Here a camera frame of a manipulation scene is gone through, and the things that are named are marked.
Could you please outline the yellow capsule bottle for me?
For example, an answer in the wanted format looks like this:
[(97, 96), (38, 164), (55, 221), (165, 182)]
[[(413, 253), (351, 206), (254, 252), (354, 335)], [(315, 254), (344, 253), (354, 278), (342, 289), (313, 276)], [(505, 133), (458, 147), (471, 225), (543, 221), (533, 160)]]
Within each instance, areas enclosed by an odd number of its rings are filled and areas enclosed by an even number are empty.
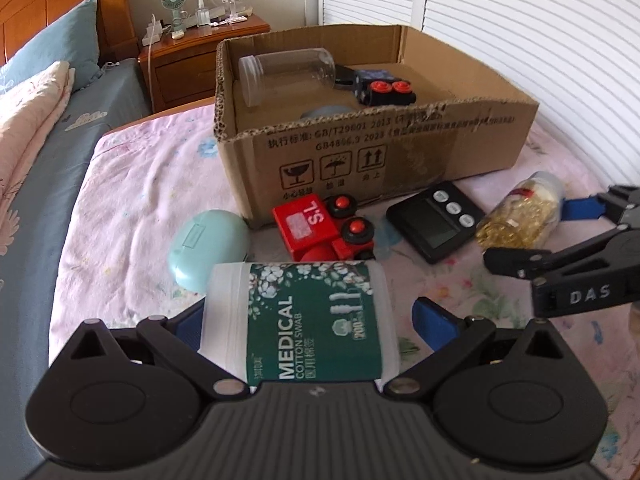
[(547, 171), (521, 181), (480, 222), (475, 233), (483, 249), (539, 249), (561, 220), (563, 182)]

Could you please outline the mint green oval case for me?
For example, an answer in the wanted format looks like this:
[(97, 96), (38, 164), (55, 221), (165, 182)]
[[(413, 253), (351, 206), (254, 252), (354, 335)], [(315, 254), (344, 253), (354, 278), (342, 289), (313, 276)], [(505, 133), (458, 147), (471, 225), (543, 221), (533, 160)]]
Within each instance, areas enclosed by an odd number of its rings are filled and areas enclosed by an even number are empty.
[(209, 275), (219, 263), (245, 261), (250, 252), (250, 230), (233, 212), (211, 209), (187, 221), (174, 236), (168, 268), (176, 283), (204, 295)]

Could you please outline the black digital timer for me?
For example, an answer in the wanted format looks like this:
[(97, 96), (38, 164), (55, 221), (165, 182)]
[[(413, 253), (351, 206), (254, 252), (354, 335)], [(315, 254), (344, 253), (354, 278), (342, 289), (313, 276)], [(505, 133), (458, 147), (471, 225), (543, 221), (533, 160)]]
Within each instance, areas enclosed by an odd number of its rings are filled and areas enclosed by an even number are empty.
[(389, 206), (386, 219), (428, 263), (438, 263), (475, 236), (484, 211), (450, 181)]

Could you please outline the medical cotton swab container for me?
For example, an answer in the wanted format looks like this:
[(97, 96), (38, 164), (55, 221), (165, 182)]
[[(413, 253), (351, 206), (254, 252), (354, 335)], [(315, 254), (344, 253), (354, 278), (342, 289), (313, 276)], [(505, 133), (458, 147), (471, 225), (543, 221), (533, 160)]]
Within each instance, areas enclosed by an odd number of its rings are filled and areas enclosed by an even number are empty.
[(400, 367), (384, 270), (373, 260), (217, 264), (200, 352), (250, 388), (262, 382), (382, 386)]

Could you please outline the red toy train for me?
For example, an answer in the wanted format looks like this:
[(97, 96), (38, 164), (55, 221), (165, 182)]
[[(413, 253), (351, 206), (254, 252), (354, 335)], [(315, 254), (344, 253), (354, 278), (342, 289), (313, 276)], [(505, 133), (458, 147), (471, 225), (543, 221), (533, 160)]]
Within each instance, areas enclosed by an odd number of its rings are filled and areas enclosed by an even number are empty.
[(349, 194), (308, 194), (274, 207), (273, 219), (295, 262), (374, 258), (374, 225), (357, 214)]

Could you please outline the black toy car red wheels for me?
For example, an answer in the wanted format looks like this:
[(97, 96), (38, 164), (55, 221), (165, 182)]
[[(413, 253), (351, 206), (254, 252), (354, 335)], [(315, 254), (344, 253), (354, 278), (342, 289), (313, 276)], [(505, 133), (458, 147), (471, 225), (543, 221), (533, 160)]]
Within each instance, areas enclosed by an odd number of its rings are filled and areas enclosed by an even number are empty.
[(416, 102), (416, 92), (408, 80), (388, 70), (356, 70), (354, 95), (363, 106), (408, 106)]

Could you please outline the clear plastic jar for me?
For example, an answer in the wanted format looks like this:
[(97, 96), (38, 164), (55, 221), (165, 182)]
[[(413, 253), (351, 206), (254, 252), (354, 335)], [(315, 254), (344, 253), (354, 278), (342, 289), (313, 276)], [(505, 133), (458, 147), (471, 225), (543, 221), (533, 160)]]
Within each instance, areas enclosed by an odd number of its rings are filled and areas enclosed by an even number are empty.
[(247, 107), (332, 89), (335, 63), (325, 48), (286, 50), (239, 58), (239, 81)]

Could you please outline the floral pink table cloth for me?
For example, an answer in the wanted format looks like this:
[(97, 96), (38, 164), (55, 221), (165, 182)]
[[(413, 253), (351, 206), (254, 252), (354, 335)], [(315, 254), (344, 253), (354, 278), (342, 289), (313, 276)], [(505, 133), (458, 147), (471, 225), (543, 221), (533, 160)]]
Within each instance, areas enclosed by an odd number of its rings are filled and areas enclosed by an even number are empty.
[[(86, 318), (129, 327), (194, 303), (167, 259), (172, 239), (192, 217), (235, 210), (213, 118), (211, 107), (200, 107), (109, 133), (96, 144), (58, 264), (51, 356)], [(374, 224), (375, 257), (386, 274), (403, 366), (428, 352), (410, 322), (420, 296), (504, 327), (529, 320), (527, 283), (488, 273), (477, 245), (428, 264), (387, 222), (385, 204), (363, 213)], [(639, 313), (626, 305), (559, 318), (555, 325), (608, 402), (610, 420), (594, 461), (611, 478), (630, 478), (639, 463)]]

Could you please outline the white louvered closet door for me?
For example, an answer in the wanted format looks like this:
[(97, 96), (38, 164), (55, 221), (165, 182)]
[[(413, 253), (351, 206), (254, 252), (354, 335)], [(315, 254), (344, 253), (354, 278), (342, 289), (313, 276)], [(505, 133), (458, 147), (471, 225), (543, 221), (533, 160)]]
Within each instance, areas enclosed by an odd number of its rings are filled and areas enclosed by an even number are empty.
[(639, 180), (639, 0), (319, 0), (323, 24), (404, 24), (510, 79), (606, 184)]

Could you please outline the blue bed sheet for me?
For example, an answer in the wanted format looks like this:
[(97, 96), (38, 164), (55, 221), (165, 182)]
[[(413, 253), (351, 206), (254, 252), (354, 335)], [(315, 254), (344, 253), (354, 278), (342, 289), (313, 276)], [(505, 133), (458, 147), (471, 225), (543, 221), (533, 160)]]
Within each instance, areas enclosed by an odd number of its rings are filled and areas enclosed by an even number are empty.
[(138, 62), (127, 58), (70, 97), (18, 191), (1, 231), (1, 475), (41, 460), (24, 411), (48, 367), (54, 286), (70, 214), (99, 138), (149, 116)]

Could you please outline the brown cardboard box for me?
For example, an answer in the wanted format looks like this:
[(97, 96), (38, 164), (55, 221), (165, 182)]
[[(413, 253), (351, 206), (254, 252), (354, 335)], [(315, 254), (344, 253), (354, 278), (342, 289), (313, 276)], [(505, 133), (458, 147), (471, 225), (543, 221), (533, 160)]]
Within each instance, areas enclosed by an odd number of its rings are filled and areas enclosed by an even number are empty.
[[(325, 48), (354, 70), (388, 70), (408, 80), (416, 102), (361, 105), (326, 89), (247, 107), (239, 58)], [(348, 114), (302, 119), (325, 105)], [(409, 26), (328, 25), (267, 32), (217, 49), (214, 133), (242, 217), (255, 228), (299, 196), (345, 192), (382, 200), (510, 168), (538, 104), (486, 64)]]

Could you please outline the pink floral quilt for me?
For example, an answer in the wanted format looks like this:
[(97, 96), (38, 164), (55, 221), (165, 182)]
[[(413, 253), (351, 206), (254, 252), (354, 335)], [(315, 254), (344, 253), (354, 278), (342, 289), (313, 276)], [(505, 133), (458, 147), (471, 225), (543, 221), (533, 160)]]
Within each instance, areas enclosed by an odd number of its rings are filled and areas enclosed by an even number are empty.
[(70, 102), (75, 70), (56, 61), (1, 97), (1, 221)]

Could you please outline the white power strip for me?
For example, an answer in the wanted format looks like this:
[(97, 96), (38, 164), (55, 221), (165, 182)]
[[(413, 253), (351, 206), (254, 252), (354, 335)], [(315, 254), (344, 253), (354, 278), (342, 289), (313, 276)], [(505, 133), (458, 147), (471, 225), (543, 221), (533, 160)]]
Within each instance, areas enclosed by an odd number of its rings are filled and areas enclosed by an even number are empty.
[(156, 44), (160, 42), (163, 36), (163, 24), (159, 21), (155, 15), (152, 15), (151, 21), (148, 26), (146, 26), (145, 35), (143, 36), (141, 42), (143, 47), (152, 46), (152, 44)]

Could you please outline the clear spray bottle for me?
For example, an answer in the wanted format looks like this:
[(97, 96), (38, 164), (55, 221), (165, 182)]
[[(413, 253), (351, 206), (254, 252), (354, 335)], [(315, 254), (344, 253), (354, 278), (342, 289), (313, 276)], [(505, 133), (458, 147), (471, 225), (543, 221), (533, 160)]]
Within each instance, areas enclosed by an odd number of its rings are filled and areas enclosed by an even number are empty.
[(204, 0), (198, 0), (195, 15), (198, 20), (198, 27), (208, 26), (210, 24), (209, 10)]

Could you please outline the wooden bed headboard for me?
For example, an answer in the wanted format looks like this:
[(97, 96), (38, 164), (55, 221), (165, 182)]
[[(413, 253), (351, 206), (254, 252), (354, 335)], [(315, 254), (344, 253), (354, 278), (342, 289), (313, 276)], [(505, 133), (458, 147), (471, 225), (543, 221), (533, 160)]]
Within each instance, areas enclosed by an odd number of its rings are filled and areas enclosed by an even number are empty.
[[(84, 0), (0, 0), (1, 62)], [(139, 54), (129, 0), (98, 0), (100, 60), (121, 61)]]

